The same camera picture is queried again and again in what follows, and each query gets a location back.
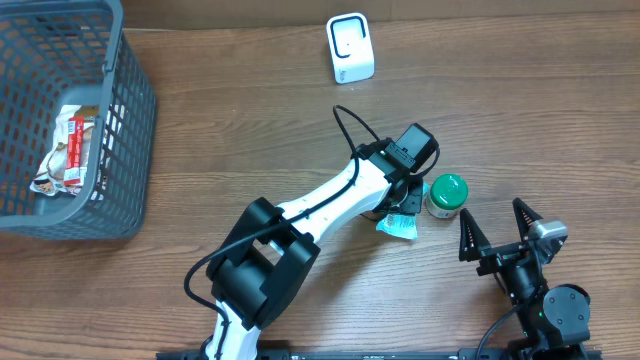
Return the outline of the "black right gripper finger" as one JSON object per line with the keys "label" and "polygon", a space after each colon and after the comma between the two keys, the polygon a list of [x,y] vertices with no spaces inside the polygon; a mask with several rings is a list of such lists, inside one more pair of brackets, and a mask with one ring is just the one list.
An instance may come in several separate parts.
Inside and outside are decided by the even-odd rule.
{"label": "black right gripper finger", "polygon": [[534,222],[541,220],[542,216],[520,198],[515,198],[512,201],[512,205],[520,238],[522,240],[538,239],[539,236],[535,233]]}
{"label": "black right gripper finger", "polygon": [[460,261],[475,261],[482,258],[491,248],[490,242],[480,229],[468,209],[459,213],[460,220]]}

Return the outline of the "teal orange snack packet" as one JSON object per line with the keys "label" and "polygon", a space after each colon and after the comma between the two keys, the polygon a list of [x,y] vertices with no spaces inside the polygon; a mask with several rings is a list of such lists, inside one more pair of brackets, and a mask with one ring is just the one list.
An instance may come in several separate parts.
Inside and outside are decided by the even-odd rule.
{"label": "teal orange snack packet", "polygon": [[[429,186],[424,183],[423,185],[423,200],[425,193],[429,189]],[[401,214],[389,214],[387,213],[376,224],[376,230],[383,232],[392,237],[397,237],[409,241],[418,239],[418,227],[417,227],[417,215],[401,215]]]}

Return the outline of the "green lid jar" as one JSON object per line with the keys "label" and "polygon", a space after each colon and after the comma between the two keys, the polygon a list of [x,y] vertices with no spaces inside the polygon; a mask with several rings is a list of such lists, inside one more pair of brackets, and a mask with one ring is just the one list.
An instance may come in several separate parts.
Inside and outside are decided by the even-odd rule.
{"label": "green lid jar", "polygon": [[460,211],[468,195],[468,185],[460,175],[443,174],[429,186],[425,204],[431,215],[449,219]]}

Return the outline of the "brown white snack bag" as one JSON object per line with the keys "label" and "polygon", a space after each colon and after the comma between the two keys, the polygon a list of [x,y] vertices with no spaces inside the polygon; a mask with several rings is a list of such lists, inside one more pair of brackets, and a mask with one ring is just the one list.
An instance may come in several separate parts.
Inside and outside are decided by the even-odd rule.
{"label": "brown white snack bag", "polygon": [[59,193],[77,196],[81,192],[98,110],[89,105],[61,108],[49,151],[31,181],[31,191],[49,197]]}

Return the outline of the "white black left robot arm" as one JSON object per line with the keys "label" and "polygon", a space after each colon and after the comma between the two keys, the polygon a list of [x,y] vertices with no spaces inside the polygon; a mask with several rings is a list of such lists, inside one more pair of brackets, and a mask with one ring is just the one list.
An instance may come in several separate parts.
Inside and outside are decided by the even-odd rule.
{"label": "white black left robot arm", "polygon": [[438,155],[435,137],[414,123],[397,140],[358,146],[342,172],[296,200],[250,203],[207,263],[219,318],[201,358],[256,358],[261,331],[297,295],[320,241],[366,212],[418,212],[423,165]]}

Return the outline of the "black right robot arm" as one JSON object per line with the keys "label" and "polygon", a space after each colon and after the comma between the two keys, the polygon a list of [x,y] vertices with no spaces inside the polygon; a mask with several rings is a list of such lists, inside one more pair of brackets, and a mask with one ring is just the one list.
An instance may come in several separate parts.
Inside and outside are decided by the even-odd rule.
{"label": "black right robot arm", "polygon": [[584,288],[562,284],[551,288],[543,267],[568,239],[568,227],[545,218],[523,200],[512,201],[519,240],[492,246],[466,208],[459,213],[461,262],[477,262],[480,276],[491,275],[509,298],[511,309],[481,338],[473,357],[481,359],[493,333],[515,316],[523,337],[501,351],[502,359],[587,359],[591,297]]}

